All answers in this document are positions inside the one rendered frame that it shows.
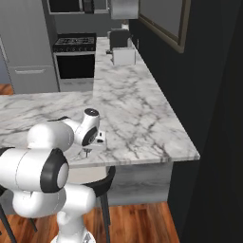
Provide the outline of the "grey fridge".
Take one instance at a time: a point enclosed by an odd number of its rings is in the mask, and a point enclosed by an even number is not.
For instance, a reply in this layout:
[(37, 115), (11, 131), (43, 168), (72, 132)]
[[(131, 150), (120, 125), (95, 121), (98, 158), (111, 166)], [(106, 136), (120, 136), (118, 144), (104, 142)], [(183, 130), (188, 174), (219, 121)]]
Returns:
[(15, 94), (58, 92), (47, 0), (0, 0), (0, 47)]

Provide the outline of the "dark grey coffee machine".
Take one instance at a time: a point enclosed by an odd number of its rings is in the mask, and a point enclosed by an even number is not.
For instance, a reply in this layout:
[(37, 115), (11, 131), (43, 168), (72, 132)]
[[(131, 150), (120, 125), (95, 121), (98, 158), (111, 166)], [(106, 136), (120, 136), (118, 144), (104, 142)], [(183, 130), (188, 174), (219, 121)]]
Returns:
[(131, 47), (131, 33), (128, 29), (113, 29), (109, 33), (110, 49), (115, 47)]

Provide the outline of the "black stool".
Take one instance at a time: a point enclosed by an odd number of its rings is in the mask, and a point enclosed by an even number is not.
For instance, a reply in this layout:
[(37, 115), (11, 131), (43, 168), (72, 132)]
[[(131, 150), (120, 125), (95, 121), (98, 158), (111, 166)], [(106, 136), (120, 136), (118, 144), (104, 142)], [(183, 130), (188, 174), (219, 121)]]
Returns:
[(101, 201), (106, 243), (110, 243), (109, 226), (111, 224), (107, 192), (111, 187), (115, 174), (116, 174), (116, 167), (111, 166), (105, 178), (85, 184), (85, 186), (90, 187), (94, 190), (96, 197), (98, 197)]
[[(6, 191), (7, 191), (7, 189), (0, 185), (0, 196), (2, 196)], [(15, 238), (15, 236), (13, 234), (13, 231), (12, 231), (12, 229), (10, 227), (10, 224), (8, 222), (8, 219), (6, 217), (6, 214), (4, 212), (4, 209), (2, 207), (1, 202), (0, 202), (0, 220), (2, 221), (6, 231), (8, 233), (8, 236), (9, 236), (9, 239), (10, 239), (11, 243), (17, 243), (16, 238)], [(32, 227), (34, 229), (34, 232), (37, 233), (38, 230), (37, 230), (37, 228), (35, 226), (34, 220), (32, 218), (29, 218), (28, 220), (29, 220), (30, 224), (32, 225)]]

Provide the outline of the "steel wall cupboard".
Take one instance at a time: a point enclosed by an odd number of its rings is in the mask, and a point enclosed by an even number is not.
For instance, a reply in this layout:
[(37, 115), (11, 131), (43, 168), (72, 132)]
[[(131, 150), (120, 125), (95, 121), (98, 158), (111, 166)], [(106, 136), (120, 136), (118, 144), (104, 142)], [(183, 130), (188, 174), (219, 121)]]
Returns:
[(110, 16), (113, 20), (137, 19), (139, 0), (108, 0)]

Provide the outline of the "grey counter base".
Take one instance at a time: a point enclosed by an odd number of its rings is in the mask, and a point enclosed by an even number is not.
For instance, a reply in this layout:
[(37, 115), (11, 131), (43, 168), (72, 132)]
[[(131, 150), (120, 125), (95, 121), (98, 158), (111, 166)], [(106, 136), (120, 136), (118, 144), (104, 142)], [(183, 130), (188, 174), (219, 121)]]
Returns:
[(108, 204), (121, 206), (166, 201), (172, 169), (172, 163), (117, 166), (107, 194)]

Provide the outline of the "brown framed window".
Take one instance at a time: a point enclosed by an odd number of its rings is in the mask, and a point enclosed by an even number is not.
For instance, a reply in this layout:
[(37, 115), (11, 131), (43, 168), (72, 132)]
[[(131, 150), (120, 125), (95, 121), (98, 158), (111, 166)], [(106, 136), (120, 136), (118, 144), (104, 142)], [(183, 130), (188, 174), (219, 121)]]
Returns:
[(191, 0), (140, 0), (140, 21), (178, 53), (186, 43)]

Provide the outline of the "black and steel oven range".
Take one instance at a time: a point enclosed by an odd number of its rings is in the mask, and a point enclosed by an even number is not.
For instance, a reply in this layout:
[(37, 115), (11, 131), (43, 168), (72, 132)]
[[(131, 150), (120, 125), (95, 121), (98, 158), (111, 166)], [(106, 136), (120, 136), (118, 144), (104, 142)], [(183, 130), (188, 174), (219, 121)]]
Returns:
[(93, 90), (96, 43), (95, 32), (58, 35), (52, 51), (61, 92)]

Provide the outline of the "white toaster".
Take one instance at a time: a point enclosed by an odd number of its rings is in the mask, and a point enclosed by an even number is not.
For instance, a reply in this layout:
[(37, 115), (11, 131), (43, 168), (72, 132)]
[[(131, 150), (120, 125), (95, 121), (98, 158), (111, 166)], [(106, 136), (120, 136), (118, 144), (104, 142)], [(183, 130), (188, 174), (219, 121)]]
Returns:
[(114, 47), (112, 61), (114, 65), (134, 65), (136, 63), (136, 50), (132, 47)]

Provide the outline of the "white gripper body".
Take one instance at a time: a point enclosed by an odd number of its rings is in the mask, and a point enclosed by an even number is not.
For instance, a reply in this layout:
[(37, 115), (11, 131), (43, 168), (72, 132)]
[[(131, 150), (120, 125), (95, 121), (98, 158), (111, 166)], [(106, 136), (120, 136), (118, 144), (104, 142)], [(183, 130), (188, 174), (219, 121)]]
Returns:
[(105, 142), (93, 142), (90, 144), (83, 144), (82, 147), (83, 147), (83, 149), (102, 151), (102, 150), (106, 149), (106, 143)]

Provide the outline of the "steel microwave oven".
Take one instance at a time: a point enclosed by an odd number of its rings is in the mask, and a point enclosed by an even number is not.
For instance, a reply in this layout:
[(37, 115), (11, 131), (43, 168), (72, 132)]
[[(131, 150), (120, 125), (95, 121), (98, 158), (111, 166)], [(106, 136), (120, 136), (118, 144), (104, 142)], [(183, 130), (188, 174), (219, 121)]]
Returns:
[(50, 14), (108, 13), (107, 0), (47, 0)]

